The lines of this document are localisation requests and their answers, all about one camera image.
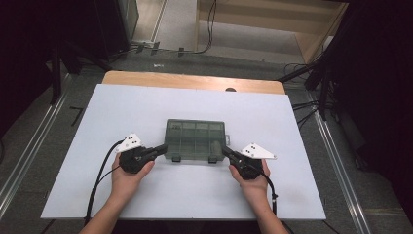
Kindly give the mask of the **white board table cover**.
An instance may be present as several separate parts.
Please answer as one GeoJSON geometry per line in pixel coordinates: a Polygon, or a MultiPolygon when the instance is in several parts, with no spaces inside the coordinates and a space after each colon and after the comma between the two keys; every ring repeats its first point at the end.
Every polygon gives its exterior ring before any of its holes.
{"type": "MultiPolygon", "coordinates": [[[[288,96],[242,92],[97,86],[42,211],[44,218],[82,218],[105,203],[111,181],[96,179],[114,160],[110,147],[135,133],[147,147],[164,141],[168,119],[225,123],[230,146],[254,142],[277,156],[268,166],[283,220],[323,219],[319,191],[288,96]]],[[[122,216],[126,219],[254,217],[226,161],[157,159],[122,216]]]]}

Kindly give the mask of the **dark glass-fronted cabinet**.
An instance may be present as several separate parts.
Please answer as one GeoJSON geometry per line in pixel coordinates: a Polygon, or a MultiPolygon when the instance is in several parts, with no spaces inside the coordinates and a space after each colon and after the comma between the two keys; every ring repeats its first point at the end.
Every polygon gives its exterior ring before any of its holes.
{"type": "Polygon", "coordinates": [[[94,0],[105,59],[131,47],[139,12],[136,0],[94,0]]]}

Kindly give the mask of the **smoky transparent plastic storage box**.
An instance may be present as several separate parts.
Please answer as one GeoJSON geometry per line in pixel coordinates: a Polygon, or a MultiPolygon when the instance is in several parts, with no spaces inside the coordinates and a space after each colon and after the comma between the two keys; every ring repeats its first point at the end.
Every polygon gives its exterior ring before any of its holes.
{"type": "Polygon", "coordinates": [[[211,144],[219,141],[221,148],[226,145],[225,123],[221,121],[168,119],[165,154],[172,162],[182,160],[207,161],[216,164],[224,159],[222,154],[216,157],[211,154],[211,144]]]}

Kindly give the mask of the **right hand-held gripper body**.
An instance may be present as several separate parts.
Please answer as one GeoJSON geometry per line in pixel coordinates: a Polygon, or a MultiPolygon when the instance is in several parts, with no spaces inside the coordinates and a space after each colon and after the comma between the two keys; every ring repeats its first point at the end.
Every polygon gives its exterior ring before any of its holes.
{"type": "Polygon", "coordinates": [[[263,173],[262,160],[276,160],[277,156],[256,143],[232,153],[232,165],[244,180],[256,179],[263,173]]]}

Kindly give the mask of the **wooden table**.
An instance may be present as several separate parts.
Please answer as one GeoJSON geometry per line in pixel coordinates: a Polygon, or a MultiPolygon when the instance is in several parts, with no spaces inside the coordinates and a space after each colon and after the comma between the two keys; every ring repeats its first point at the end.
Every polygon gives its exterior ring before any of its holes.
{"type": "Polygon", "coordinates": [[[215,91],[226,91],[233,88],[236,92],[244,93],[285,94],[283,84],[278,81],[158,72],[108,71],[104,75],[102,83],[215,91]]]}

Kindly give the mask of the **person's left hand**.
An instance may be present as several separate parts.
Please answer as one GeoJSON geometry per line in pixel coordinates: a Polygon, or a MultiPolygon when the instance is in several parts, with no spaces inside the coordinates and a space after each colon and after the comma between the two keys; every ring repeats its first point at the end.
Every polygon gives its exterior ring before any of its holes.
{"type": "Polygon", "coordinates": [[[120,156],[121,154],[118,153],[112,164],[110,197],[116,200],[127,201],[137,191],[141,181],[151,172],[155,162],[149,161],[137,174],[130,174],[120,167],[120,156]]]}

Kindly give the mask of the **metal floor rail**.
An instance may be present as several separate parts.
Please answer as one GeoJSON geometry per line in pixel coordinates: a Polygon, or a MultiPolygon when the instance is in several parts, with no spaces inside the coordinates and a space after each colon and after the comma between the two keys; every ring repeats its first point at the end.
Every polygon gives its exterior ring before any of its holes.
{"type": "Polygon", "coordinates": [[[65,103],[66,98],[67,94],[62,94],[61,97],[57,99],[55,104],[48,107],[47,112],[42,118],[39,126],[20,155],[17,164],[14,166],[5,184],[0,189],[0,220],[9,208],[26,172],[32,164],[38,150],[40,149],[40,146],[42,145],[58,113],[65,103]]]}
{"type": "Polygon", "coordinates": [[[357,234],[372,234],[371,228],[357,197],[356,191],[354,190],[353,184],[341,160],[340,153],[336,147],[328,124],[321,117],[319,107],[316,108],[315,119],[357,234]]]}

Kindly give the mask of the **wooden step platform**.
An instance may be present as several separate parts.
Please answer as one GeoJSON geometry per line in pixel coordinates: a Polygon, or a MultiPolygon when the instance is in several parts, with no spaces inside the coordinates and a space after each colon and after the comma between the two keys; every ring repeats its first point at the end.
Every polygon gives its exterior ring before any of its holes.
{"type": "Polygon", "coordinates": [[[215,21],[294,32],[303,60],[311,63],[348,6],[344,0],[217,0],[215,21]]]}

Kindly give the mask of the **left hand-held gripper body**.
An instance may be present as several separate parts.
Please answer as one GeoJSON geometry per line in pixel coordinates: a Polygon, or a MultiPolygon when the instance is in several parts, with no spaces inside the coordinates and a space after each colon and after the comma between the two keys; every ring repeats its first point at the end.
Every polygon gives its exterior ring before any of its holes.
{"type": "Polygon", "coordinates": [[[117,166],[127,174],[147,174],[153,167],[158,151],[145,147],[135,133],[131,133],[116,148],[117,166]]]}

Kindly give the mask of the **person's right hand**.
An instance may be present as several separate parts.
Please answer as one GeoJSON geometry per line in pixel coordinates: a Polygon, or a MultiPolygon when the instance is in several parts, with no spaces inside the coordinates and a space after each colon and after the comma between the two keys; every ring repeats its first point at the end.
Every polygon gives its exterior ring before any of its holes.
{"type": "Polygon", "coordinates": [[[267,199],[268,182],[264,176],[260,175],[256,179],[244,180],[235,166],[230,165],[229,170],[233,179],[240,185],[247,200],[254,201],[267,199]]]}

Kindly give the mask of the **black metal stand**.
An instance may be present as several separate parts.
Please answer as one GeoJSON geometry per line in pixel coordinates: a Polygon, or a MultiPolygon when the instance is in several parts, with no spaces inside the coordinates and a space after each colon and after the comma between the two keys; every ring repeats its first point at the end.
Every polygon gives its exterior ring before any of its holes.
{"type": "Polygon", "coordinates": [[[112,70],[112,67],[108,63],[103,62],[101,59],[88,52],[86,49],[75,44],[74,42],[67,40],[55,41],[52,44],[51,51],[51,73],[53,88],[51,104],[57,103],[57,100],[62,96],[60,63],[63,62],[66,69],[70,73],[78,74],[82,69],[80,62],[77,59],[78,56],[86,58],[92,64],[98,66],[105,72],[112,70]]]}
{"type": "Polygon", "coordinates": [[[340,28],[342,17],[345,15],[349,5],[347,0],[326,1],[335,3],[334,8],[330,10],[330,19],[322,24],[317,31],[298,33],[296,37],[299,48],[304,50],[304,59],[307,64],[278,79],[279,82],[285,83],[309,72],[310,75],[305,81],[304,86],[307,91],[313,91],[317,86],[320,86],[317,111],[322,119],[325,119],[328,83],[331,77],[328,59],[334,52],[336,42],[332,40],[325,48],[323,45],[329,36],[333,36],[336,39],[339,38],[340,34],[337,33],[337,30],[340,28]]]}

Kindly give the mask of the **black curtain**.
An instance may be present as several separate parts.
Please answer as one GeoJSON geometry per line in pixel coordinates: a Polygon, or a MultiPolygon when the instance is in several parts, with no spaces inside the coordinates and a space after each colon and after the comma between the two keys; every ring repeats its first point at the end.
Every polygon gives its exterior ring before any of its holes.
{"type": "Polygon", "coordinates": [[[364,139],[357,154],[413,222],[413,0],[347,1],[329,60],[335,97],[364,139]]]}

